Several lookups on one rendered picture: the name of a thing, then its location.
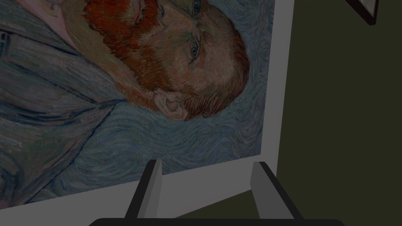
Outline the dark framed picture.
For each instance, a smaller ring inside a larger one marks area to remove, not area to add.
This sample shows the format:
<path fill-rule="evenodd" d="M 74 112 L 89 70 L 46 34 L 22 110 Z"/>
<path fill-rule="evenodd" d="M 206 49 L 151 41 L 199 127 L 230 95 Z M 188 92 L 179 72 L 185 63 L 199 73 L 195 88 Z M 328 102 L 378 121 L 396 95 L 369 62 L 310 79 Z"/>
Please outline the dark framed picture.
<path fill-rule="evenodd" d="M 376 24 L 379 0 L 345 0 L 361 18 L 372 26 Z"/>

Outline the framed portrait painting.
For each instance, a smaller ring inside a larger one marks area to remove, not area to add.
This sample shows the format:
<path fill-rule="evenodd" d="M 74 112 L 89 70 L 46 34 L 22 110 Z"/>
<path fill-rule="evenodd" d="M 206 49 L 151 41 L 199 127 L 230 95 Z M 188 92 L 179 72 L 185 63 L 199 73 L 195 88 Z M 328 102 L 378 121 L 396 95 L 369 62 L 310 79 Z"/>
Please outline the framed portrait painting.
<path fill-rule="evenodd" d="M 0 210 L 260 155 L 275 0 L 0 0 Z"/>

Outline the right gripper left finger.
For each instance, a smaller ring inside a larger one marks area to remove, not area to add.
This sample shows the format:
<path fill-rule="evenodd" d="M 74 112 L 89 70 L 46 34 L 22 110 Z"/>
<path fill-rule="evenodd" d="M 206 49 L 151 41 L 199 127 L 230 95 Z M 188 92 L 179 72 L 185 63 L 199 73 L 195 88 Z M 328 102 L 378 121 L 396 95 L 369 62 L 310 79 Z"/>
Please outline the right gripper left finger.
<path fill-rule="evenodd" d="M 150 160 L 141 175 L 126 218 L 156 218 L 162 188 L 161 160 Z"/>

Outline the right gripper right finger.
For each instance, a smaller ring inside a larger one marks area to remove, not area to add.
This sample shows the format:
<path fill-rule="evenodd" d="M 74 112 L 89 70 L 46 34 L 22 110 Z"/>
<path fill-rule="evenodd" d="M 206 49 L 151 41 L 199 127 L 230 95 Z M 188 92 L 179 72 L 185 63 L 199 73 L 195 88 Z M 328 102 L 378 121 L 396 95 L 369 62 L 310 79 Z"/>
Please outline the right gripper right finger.
<path fill-rule="evenodd" d="M 265 162 L 254 162 L 250 187 L 261 219 L 303 219 Z"/>

